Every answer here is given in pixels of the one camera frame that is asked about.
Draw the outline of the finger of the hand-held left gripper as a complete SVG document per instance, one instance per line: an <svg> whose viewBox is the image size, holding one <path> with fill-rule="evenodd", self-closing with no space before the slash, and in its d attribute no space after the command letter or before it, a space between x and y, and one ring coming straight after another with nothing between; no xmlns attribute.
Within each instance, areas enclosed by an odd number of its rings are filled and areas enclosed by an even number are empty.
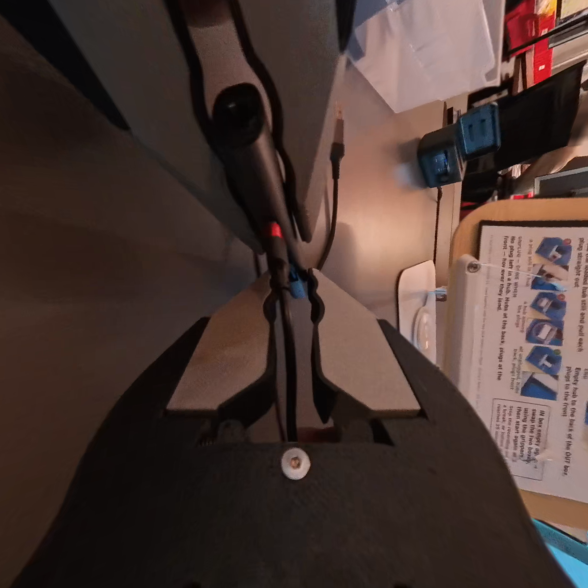
<svg viewBox="0 0 588 588"><path fill-rule="evenodd" d="M309 243L326 187L349 1L237 1L236 25L269 99L290 213Z"/></svg>
<svg viewBox="0 0 588 588"><path fill-rule="evenodd" d="M189 66L165 1L50 1L135 140L257 253L194 112Z"/></svg>

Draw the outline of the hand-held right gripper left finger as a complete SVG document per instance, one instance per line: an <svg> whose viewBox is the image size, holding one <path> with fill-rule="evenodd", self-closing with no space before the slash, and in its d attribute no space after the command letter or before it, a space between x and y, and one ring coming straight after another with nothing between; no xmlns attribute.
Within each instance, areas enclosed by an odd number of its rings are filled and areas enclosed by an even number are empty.
<svg viewBox="0 0 588 588"><path fill-rule="evenodd" d="M265 272L208 319L166 411L245 428L267 414L276 395L274 320Z"/></svg>

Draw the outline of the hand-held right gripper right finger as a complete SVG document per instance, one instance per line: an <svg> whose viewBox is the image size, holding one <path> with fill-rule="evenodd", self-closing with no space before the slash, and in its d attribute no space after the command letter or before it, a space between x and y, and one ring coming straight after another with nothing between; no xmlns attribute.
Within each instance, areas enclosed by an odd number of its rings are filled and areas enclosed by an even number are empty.
<svg viewBox="0 0 588 588"><path fill-rule="evenodd" d="M421 410L376 317L309 271L313 403L322 423L415 417Z"/></svg>

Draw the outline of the grey usb hub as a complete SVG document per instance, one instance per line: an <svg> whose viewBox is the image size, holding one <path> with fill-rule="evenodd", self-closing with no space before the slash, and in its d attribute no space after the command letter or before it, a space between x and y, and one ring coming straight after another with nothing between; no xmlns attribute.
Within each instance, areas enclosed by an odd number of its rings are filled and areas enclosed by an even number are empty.
<svg viewBox="0 0 588 588"><path fill-rule="evenodd" d="M212 108L212 125L229 188L255 235L262 241L281 237L295 256L282 170L258 88L224 88Z"/></svg>

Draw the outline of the white stand base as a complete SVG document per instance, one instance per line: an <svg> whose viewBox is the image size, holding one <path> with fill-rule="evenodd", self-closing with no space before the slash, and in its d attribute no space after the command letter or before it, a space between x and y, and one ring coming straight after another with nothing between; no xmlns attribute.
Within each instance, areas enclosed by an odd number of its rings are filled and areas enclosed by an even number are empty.
<svg viewBox="0 0 588 588"><path fill-rule="evenodd" d="M436 272L432 260L401 273L398 328L421 354L437 364Z"/></svg>

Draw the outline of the white sheet holder bar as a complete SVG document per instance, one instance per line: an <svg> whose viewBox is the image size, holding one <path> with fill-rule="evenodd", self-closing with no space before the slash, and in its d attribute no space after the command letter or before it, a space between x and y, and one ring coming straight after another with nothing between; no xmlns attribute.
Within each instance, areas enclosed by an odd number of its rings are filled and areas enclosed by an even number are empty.
<svg viewBox="0 0 588 588"><path fill-rule="evenodd" d="M481 262L470 254L464 254L452 264L447 286L443 370L469 402L474 397L471 383L474 325L482 278Z"/></svg>

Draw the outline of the clear plastic box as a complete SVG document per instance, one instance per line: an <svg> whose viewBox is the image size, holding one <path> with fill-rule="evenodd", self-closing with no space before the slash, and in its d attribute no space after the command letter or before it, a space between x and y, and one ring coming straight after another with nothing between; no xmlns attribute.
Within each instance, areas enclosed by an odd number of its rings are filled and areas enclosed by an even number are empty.
<svg viewBox="0 0 588 588"><path fill-rule="evenodd" d="M505 1L357 1L347 55L393 112L496 85Z"/></svg>

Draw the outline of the small black display device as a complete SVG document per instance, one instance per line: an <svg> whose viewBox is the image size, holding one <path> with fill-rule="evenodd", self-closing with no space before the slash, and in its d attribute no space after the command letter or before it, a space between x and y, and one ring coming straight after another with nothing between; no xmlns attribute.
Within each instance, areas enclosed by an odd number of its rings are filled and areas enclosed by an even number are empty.
<svg viewBox="0 0 588 588"><path fill-rule="evenodd" d="M427 187L444 187L461 182L469 161L496 152L500 145L499 106L490 102L423 136L417 162Z"/></svg>

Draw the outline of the instruction sheet on wooden stand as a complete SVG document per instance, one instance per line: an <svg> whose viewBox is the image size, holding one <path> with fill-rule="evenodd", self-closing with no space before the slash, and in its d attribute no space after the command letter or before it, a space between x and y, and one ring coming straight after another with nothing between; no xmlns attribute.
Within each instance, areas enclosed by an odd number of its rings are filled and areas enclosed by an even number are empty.
<svg viewBox="0 0 588 588"><path fill-rule="evenodd" d="M458 287L464 282L459 275L459 259L475 257L478 252L479 225L482 222L546 222L547 224L581 224L587 222L586 198L521 199L492 202L476 209L458 224L452 237L447 287L444 356L442 371L452 377L453 358L458 336ZM587 504L541 493L518 490L528 514L556 525L587 530Z"/></svg>

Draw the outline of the red box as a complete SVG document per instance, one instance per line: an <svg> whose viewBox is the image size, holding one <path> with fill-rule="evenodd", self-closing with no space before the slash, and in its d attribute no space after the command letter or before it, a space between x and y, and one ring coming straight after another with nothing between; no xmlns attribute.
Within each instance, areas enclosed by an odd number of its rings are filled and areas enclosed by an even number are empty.
<svg viewBox="0 0 588 588"><path fill-rule="evenodd" d="M539 38L555 29L557 11L557 1L506 1L503 60L522 55L532 85L552 75L554 50Z"/></svg>

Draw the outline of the black office chair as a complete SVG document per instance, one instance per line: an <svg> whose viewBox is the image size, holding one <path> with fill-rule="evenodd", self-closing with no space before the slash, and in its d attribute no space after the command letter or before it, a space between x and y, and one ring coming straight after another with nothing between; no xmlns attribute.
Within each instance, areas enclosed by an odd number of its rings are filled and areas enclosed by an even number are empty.
<svg viewBox="0 0 588 588"><path fill-rule="evenodd" d="M501 146L492 154L495 172L567 145L579 112L586 66L587 60L574 63L517 94L513 93L514 78L510 77L499 86L468 96L468 109L483 102L498 104Z"/></svg>

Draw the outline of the light blue plastic object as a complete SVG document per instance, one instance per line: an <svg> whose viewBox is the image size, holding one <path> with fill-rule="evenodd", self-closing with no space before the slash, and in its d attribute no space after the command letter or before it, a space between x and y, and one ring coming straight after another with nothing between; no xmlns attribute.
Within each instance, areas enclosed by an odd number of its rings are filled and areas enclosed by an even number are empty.
<svg viewBox="0 0 588 588"><path fill-rule="evenodd" d="M587 587L587 531L537 519L533 524L575 587Z"/></svg>

